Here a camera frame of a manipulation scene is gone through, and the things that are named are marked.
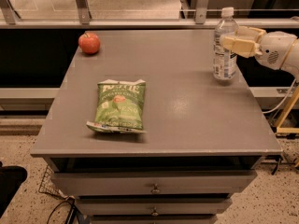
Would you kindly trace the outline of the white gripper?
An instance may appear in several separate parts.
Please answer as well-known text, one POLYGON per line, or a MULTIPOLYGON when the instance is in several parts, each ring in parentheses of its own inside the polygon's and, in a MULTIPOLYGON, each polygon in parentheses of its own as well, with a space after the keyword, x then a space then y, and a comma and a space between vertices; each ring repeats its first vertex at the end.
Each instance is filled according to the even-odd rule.
POLYGON ((298 70, 296 35, 280 31, 266 34, 264 29, 248 26, 239 26, 236 34, 244 39, 233 35, 222 35, 221 45, 244 58, 256 55, 255 59, 260 65, 273 70, 298 70))

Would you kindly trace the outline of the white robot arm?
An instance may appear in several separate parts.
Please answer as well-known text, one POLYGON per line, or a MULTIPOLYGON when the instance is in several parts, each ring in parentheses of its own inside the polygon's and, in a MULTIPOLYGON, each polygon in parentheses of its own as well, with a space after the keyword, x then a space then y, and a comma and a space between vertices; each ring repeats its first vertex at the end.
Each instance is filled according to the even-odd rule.
POLYGON ((292 74, 299 81, 299 38, 296 35, 239 26, 235 32, 221 35, 220 44, 241 57, 254 57, 262 66, 292 74))

